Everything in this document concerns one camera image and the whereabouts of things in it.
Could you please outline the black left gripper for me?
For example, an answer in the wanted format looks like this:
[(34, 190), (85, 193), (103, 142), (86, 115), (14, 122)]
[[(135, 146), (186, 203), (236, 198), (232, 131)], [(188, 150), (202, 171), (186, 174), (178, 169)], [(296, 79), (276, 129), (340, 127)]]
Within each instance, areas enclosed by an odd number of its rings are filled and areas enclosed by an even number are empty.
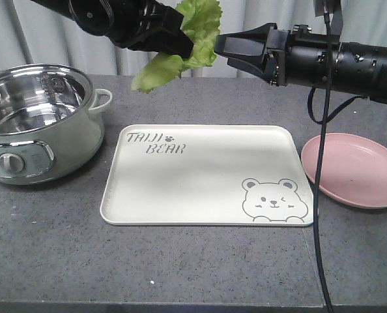
[(99, 1), (98, 30), (114, 45), (146, 52), (191, 56), (194, 44), (180, 30), (183, 15), (158, 1)]

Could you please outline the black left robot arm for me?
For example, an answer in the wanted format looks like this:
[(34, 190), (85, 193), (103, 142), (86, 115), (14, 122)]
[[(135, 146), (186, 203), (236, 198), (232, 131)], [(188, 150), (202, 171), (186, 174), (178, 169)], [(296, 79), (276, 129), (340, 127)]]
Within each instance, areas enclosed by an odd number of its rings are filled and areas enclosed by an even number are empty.
[(183, 14), (157, 1), (69, 0), (37, 4), (70, 20), (88, 34), (107, 37), (119, 48), (164, 52), (188, 58), (193, 42), (182, 31)]

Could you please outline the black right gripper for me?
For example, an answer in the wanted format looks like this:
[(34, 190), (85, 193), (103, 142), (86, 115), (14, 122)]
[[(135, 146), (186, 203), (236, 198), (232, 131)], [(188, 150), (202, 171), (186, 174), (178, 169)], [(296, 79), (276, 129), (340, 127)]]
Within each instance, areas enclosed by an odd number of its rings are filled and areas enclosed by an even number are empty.
[[(266, 23), (239, 33), (218, 35), (214, 52), (227, 56), (227, 64), (271, 85), (323, 87), (327, 78), (326, 35), (311, 33), (300, 24), (292, 31)], [(260, 56), (239, 58), (233, 55)]]

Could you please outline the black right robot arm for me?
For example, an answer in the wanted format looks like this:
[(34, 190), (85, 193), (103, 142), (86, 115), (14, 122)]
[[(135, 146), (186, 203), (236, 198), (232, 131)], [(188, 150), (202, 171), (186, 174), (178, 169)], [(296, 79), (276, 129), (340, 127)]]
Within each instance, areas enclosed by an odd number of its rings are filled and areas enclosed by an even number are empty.
[[(308, 25), (286, 31), (266, 23), (249, 31), (219, 35), (214, 51), (227, 58), (230, 67), (271, 85), (326, 88), (327, 37), (310, 32)], [(341, 42), (334, 35), (331, 89), (387, 104), (387, 47)]]

